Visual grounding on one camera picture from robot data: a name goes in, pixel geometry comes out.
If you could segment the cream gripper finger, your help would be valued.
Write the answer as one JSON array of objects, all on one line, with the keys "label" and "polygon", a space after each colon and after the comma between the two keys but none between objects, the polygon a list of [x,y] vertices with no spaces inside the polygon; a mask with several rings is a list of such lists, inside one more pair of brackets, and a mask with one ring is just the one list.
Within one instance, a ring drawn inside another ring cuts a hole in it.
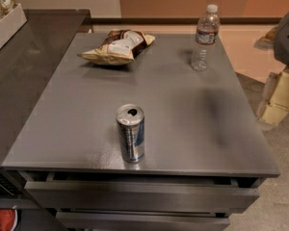
[{"label": "cream gripper finger", "polygon": [[267,78],[262,100],[258,106],[257,118],[273,126],[289,114],[289,67],[280,73],[271,72]]}]

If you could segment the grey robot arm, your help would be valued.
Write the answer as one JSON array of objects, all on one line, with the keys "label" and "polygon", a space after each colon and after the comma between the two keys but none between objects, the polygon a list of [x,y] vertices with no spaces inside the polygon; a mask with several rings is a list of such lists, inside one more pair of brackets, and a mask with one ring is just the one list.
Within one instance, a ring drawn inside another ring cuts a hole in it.
[{"label": "grey robot arm", "polygon": [[285,65],[278,73],[270,73],[256,115],[267,129],[278,126],[289,114],[289,12],[254,46],[273,50],[277,61]]}]

